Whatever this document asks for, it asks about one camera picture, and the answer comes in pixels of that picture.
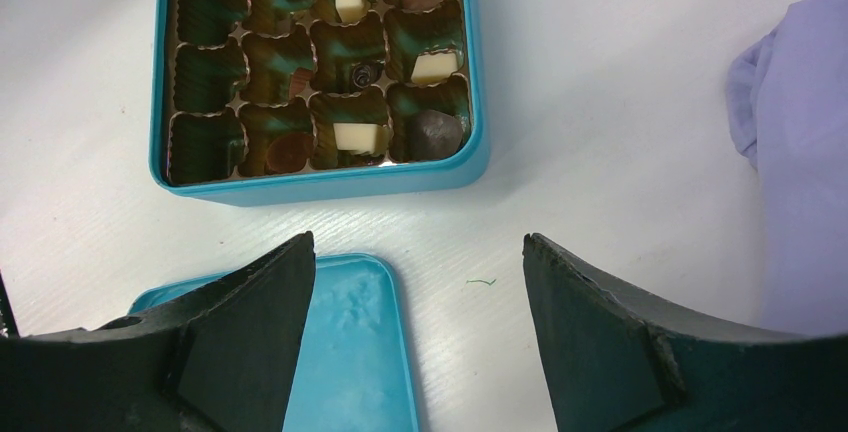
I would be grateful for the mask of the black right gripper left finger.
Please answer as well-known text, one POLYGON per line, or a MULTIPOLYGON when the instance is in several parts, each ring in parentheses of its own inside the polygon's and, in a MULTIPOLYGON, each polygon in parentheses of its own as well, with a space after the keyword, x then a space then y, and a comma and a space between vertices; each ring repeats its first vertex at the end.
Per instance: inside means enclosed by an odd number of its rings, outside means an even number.
POLYGON ((298 234, 93 330, 1 340, 5 431, 279 431, 316 275, 298 234))

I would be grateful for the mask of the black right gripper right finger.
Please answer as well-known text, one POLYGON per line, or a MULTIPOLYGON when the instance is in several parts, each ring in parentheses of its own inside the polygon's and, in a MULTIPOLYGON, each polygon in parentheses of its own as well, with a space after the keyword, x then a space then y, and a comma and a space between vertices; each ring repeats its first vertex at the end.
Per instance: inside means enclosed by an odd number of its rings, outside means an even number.
POLYGON ((539 233, 523 271, 561 431, 843 431, 847 339, 704 314, 539 233))

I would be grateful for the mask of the teal chocolate box with dividers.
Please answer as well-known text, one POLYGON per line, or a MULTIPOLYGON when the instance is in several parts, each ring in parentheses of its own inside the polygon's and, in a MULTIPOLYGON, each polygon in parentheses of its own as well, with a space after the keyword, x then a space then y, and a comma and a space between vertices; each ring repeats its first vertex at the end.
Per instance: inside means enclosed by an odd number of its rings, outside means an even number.
POLYGON ((166 191, 240 207, 450 189, 489 161, 477 0, 366 0, 341 23, 335 0, 157 0, 149 142, 166 191), (422 53, 453 50, 459 70, 410 82, 422 53), (383 64, 362 89, 352 68, 383 64), (406 123, 456 117, 451 157, 412 161, 406 123), (336 148, 334 123, 386 126, 384 154, 336 148))

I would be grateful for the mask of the dark rounded chocolate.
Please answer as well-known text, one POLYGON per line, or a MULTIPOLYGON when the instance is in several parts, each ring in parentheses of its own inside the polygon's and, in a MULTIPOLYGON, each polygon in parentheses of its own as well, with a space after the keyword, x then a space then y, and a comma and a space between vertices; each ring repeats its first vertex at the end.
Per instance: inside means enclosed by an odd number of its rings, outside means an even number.
POLYGON ((463 141, 461 122, 454 116, 433 109, 414 114, 405 128, 412 161, 446 159, 460 149, 463 141))

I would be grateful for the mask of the dark spiral chocolate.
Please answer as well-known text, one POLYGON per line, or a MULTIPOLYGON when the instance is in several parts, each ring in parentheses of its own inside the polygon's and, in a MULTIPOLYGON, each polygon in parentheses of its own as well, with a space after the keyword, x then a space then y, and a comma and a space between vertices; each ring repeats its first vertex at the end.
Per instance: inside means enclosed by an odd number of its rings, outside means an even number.
POLYGON ((376 83, 382 75, 383 64, 363 62, 355 65, 350 73, 350 84, 355 90, 362 90, 376 83))

